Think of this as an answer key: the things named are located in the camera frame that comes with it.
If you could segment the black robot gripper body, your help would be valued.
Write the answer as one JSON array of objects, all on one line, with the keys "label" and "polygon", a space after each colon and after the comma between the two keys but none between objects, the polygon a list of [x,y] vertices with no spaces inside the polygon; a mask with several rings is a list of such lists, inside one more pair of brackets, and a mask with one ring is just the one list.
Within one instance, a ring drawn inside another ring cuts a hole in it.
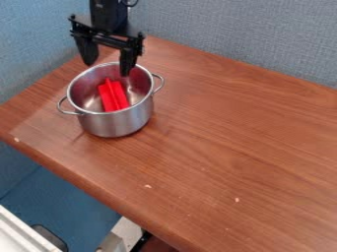
[{"label": "black robot gripper body", "polygon": [[89,0],[90,14],[71,14],[71,36],[94,37],[97,44],[105,44],[122,50],[127,47],[138,48],[142,54],[145,35],[127,20],[129,9],[138,4],[138,0]]}]

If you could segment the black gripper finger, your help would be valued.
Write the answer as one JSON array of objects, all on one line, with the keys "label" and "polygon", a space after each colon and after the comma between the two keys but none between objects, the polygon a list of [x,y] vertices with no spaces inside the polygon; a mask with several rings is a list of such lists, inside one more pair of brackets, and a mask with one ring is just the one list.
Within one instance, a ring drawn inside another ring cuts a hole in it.
[{"label": "black gripper finger", "polygon": [[129,76],[131,69],[135,66],[138,57],[138,48],[127,47],[122,49],[121,53],[121,74],[123,77]]},{"label": "black gripper finger", "polygon": [[99,46],[95,42],[95,38],[75,35],[74,39],[82,60],[87,66],[91,66],[99,57]]}]

